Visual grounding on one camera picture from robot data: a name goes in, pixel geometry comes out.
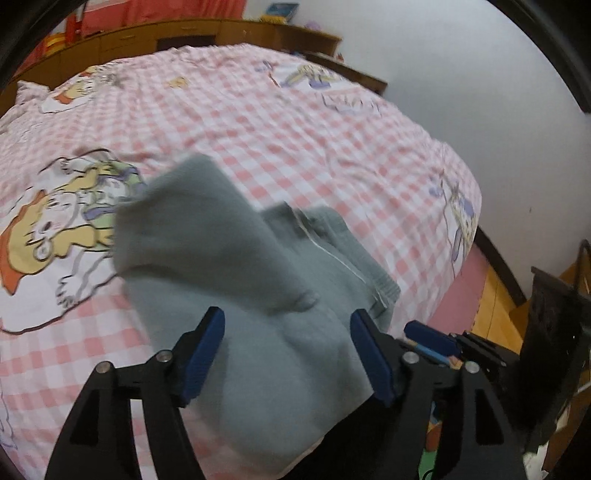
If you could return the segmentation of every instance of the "cartoon character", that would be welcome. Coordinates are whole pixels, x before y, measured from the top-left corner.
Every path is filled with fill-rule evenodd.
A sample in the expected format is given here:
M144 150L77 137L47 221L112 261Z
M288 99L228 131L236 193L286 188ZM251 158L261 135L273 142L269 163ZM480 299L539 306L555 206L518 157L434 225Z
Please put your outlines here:
M322 99L328 108L339 113L381 115L378 104L366 92L360 90L323 93Z
M281 82L281 86L292 87L304 79L308 80L310 87L318 90L330 88L330 83L340 81L341 77L330 70L322 68L319 65L306 63L304 65L300 65L297 71L289 75L283 82Z
M438 179L433 178L432 181L436 182L436 186L430 187L429 193L435 198L443 198L446 202L444 218L452 247L451 261L454 276L456 276L470 252L478 226L477 218L472 202L460 191L457 181L452 182L444 173L441 173Z
M78 80L74 82L67 90L60 92L54 97L60 103L64 105L70 105L77 98L89 95L94 91L94 85L86 80Z
M189 86L189 81L185 77L176 77L169 81L168 86L171 88L186 88Z
M33 189L33 198L18 208L0 235L0 278L9 297L18 295L25 278L53 279L55 302L63 314L113 277L107 260L115 206L144 184L136 167L107 150L59 158L40 176L68 181L53 189ZM15 323L4 314L2 321L5 329Z
M57 113L82 105L93 98L101 85L114 85L116 75L112 65L93 65L74 77L74 82L56 95L50 95L42 104L43 113Z

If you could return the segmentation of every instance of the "dark baseboard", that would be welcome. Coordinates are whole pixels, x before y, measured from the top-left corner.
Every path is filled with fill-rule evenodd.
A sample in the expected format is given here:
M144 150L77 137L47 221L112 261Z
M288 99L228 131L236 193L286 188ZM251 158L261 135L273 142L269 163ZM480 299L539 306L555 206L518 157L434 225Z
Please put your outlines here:
M505 284L509 295L513 299L516 306L523 305L527 299L521 290L521 287L517 283L517 279L513 275L513 272L506 264L505 260L496 249L486 234L480 227L476 229L476 236L474 237L474 244L480 249L482 254L488 260L491 267L495 270L496 274L499 275L501 281Z

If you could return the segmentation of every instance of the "drawer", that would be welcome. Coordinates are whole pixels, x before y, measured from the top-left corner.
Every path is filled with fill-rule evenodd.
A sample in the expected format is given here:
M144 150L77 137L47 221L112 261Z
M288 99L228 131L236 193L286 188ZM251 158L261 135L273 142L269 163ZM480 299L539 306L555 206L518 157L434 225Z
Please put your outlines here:
M112 48L100 52L100 62L106 63L116 59L127 59L130 57L139 57L149 55L156 51L156 41L147 40L142 43L132 43L118 48Z
M100 38L92 38L77 43L71 48L61 51L60 77L61 82L71 79L92 65L100 63Z
M250 43L259 47L273 48L275 25L261 22L222 22L217 45Z
M30 69L21 73L17 80L35 82L41 85L47 85L51 90L61 85L60 74L60 55L61 52L47 57Z
M124 28L100 37L100 50L113 50L132 43L144 43L156 40L158 25L142 25L140 27Z
M11 82L7 87L0 93L0 117L10 110L10 107L14 105L14 100L17 97L17 83L16 81Z
M217 35L221 22L213 20L183 20L158 25L157 38Z

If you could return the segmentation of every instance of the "blue gripper pad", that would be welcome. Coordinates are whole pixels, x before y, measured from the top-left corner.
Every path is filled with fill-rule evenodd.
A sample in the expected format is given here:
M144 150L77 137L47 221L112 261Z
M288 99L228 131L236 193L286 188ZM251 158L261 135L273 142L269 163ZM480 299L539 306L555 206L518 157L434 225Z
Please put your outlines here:
M181 397L187 404L201 393L207 373L222 343L225 331L226 316L223 310L217 309L210 319L209 325L197 344L197 348L187 363L184 372Z
M406 324L404 335L443 356L459 357L462 353L454 339L416 320Z
M392 369L365 326L359 311L351 315L350 329L351 340L374 389L374 396L387 407L391 406L396 399L392 388L394 380Z

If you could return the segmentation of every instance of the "cartoon print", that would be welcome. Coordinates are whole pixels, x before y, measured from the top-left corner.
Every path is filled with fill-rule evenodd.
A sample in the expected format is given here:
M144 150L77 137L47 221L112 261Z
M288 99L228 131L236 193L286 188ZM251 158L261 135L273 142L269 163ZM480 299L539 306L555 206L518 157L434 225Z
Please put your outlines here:
M255 72L272 72L274 68L270 61L263 60L262 65L255 68Z
M457 181L451 181L444 172L438 178L432 177L431 181L435 185L429 188L429 194L445 201L444 218L455 278L470 252L478 222L472 202L460 191Z
M39 173L0 224L4 330L59 318L114 276L115 205L143 186L137 168L108 150L59 158Z
M330 88L331 82L338 82L341 80L341 76L320 65L306 63L300 65L295 72L289 75L283 82L280 82L280 85L282 87L292 87L304 79L308 80L310 87L319 90Z
M63 112L92 100L100 86L115 83L112 65L93 65L76 75L61 91L53 92L45 99L41 104L42 113Z
M169 81L168 86L171 88L186 88L189 86L189 81L185 77L176 77Z
M322 99L324 105L339 113L365 113L381 116L379 105L371 94L361 89L323 93Z
M17 444L14 442L14 431L10 425L10 414L4 401L4 391L2 383L0 382L0 445L4 448L14 448L18 450Z

